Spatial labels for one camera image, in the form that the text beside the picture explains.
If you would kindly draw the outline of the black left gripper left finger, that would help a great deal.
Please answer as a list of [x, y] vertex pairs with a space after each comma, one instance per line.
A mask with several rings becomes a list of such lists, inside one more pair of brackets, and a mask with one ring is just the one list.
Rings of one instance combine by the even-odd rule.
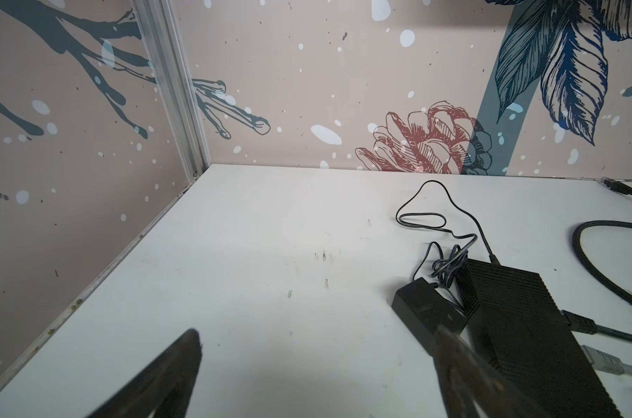
[[191, 328], [90, 416], [184, 417], [201, 361], [199, 333]]

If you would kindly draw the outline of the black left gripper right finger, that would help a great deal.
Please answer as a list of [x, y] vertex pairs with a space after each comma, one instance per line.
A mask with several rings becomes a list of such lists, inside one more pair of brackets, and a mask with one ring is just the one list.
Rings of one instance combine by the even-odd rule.
[[446, 327], [438, 327], [434, 334], [433, 359], [447, 416], [546, 416], [544, 409]]

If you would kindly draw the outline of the black network switch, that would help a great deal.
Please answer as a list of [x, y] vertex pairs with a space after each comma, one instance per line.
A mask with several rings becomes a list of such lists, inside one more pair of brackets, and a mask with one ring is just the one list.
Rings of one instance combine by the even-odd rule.
[[455, 272], [474, 351], [553, 417], [618, 417], [538, 273], [468, 260]]

